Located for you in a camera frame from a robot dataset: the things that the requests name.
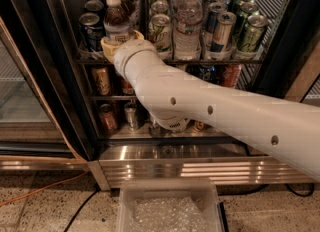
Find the cable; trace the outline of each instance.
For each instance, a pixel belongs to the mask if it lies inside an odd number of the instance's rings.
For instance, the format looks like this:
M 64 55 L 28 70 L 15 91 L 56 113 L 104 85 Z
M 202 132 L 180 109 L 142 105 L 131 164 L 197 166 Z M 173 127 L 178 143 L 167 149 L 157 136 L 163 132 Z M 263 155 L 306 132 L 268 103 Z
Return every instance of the cable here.
M 47 185 L 47 186 L 45 186 L 45 187 L 42 187 L 42 188 L 39 188 L 39 189 L 34 190 L 34 191 L 32 191 L 32 192 L 29 192 L 29 193 L 27 193 L 27 194 L 23 194 L 23 195 L 21 195 L 21 196 L 16 196 L 16 197 L 11 198 L 11 199 L 9 199 L 9 200 L 7 200 L 7 201 L 1 202 L 1 203 L 0 203 L 0 207 L 4 206 L 4 205 L 6 205 L 6 204 L 9 204 L 9 203 L 18 201 L 18 200 L 20 200 L 20 199 L 27 198 L 27 197 L 29 197 L 29 196 L 35 195 L 35 194 L 37 194 L 37 193 L 39 193 L 39 192 L 41 192 L 41 191 L 43 191 L 43 190 L 45 190 L 45 189 L 47 189 L 47 188 L 50 188 L 50 187 L 53 187 L 53 186 L 56 186 L 56 185 L 59 185 L 59 184 L 65 183 L 65 182 L 69 182 L 69 181 L 78 179 L 78 178 L 82 177 L 83 175 L 85 175 L 85 174 L 87 174 L 87 173 L 88 173 L 88 172 L 83 172 L 83 173 L 81 173 L 81 174 L 79 174 L 79 175 L 77 175 L 77 176 L 75 176 L 75 177 L 72 177 L 72 178 L 69 178 L 69 179 L 65 179 L 65 180 L 61 180 L 61 181 L 57 181 L 57 182 L 54 182 L 54 183 L 52 183 L 52 184 L 49 184 L 49 185 Z
M 219 194 L 218 193 L 218 196 L 243 196 L 243 195 L 249 195 L 249 194 L 257 193 L 257 192 L 265 189 L 268 186 L 269 186 L 269 184 L 263 184 L 263 185 L 260 185 L 259 187 L 255 188 L 255 189 L 252 189 L 252 190 L 239 192 L 239 193 L 228 193 L 228 194 Z
M 309 196 L 312 196 L 312 195 L 313 195 L 313 192 L 314 192 L 314 183 L 310 183 L 310 184 L 309 184 L 309 185 L 310 185 L 310 191 L 307 192 L 306 194 L 300 194 L 300 193 L 298 193 L 297 191 L 293 190 L 292 187 L 290 186 L 290 184 L 285 184 L 285 185 L 286 185 L 287 189 L 288 189 L 291 193 L 295 194 L 296 196 L 300 196 L 300 197 L 309 197 Z
M 71 220 L 69 221 L 67 227 L 64 229 L 64 232 L 67 232 L 69 228 L 71 227 L 72 223 L 75 221 L 78 214 L 81 212 L 82 208 L 89 202 L 89 200 L 100 191 L 100 187 L 96 184 L 96 190 L 80 205 L 78 210 L 75 212 L 75 214 L 72 216 Z

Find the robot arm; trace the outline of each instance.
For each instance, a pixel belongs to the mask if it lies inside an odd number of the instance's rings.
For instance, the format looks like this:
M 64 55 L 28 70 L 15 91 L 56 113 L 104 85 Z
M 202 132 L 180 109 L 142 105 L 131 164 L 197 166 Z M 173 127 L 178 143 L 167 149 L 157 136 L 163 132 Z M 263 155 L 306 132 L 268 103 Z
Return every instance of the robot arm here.
M 320 181 L 320 108 L 207 83 L 145 40 L 122 44 L 114 65 L 164 128 L 202 121 Z

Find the orange cable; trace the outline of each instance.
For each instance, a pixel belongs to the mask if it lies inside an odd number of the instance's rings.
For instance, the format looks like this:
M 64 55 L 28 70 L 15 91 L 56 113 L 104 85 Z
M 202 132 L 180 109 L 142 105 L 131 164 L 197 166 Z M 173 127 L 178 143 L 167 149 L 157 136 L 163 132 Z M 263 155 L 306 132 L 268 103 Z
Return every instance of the orange cable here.
M 47 186 L 45 186 L 45 187 L 42 187 L 42 188 L 36 189 L 36 190 L 34 190 L 34 191 L 32 191 L 32 192 L 29 192 L 29 193 L 27 193 L 27 194 L 24 194 L 24 195 L 21 195 L 21 196 L 16 196 L 16 197 L 11 198 L 11 199 L 9 199 L 9 200 L 7 200 L 7 201 L 1 202 L 1 203 L 0 203 L 0 207 L 4 206 L 4 205 L 6 205 L 6 204 L 9 204 L 9 203 L 15 202 L 15 201 L 17 201 L 17 200 L 20 200 L 20 199 L 27 198 L 27 197 L 29 197 L 29 196 L 35 195 L 35 194 L 37 194 L 37 193 L 39 193 L 39 192 L 41 192 L 41 191 L 43 191 L 43 190 L 45 190 L 45 189 L 47 189 L 47 188 L 50 188 L 50 187 L 59 185 L 59 184 L 64 183 L 64 182 L 69 182 L 69 181 L 78 179 L 78 178 L 82 177 L 83 175 L 85 175 L 85 174 L 87 174 L 87 173 L 89 173 L 89 172 L 88 172 L 88 171 L 87 171 L 87 172 L 83 172 L 83 173 L 81 173 L 81 174 L 79 174 L 79 175 L 77 175 L 77 176 L 75 176 L 75 177 L 72 177 L 72 178 L 69 178 L 69 179 L 65 179 L 65 180 L 61 180 L 61 181 L 57 181 L 57 182 L 54 182 L 54 183 L 52 183 L 52 184 L 49 184 L 49 185 L 47 185 Z

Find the terrazzo floor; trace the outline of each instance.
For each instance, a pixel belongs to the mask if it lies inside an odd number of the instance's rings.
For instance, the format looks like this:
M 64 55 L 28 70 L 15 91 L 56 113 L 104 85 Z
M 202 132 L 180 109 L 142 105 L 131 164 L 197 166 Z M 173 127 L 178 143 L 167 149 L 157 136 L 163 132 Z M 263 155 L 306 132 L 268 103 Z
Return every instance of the terrazzo floor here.
M 0 202 L 80 173 L 0 171 Z M 231 194 L 252 188 L 218 187 L 218 192 Z M 86 174 L 2 206 L 0 232 L 66 231 L 72 216 L 94 190 L 95 180 L 91 174 Z M 117 193 L 100 191 L 94 195 L 67 231 L 115 231 L 119 201 Z M 219 200 L 224 203 L 229 231 L 320 231 L 319 185 L 316 185 L 314 194 L 308 198 L 292 194 L 285 185 L 270 185 L 249 195 L 219 195 Z

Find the plastic container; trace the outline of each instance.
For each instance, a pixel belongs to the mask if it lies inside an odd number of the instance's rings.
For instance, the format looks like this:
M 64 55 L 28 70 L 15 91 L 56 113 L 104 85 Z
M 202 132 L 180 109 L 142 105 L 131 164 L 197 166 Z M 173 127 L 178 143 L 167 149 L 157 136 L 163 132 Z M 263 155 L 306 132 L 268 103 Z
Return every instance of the plastic container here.
M 129 180 L 121 188 L 116 232 L 220 232 L 219 214 L 216 187 L 209 179 Z

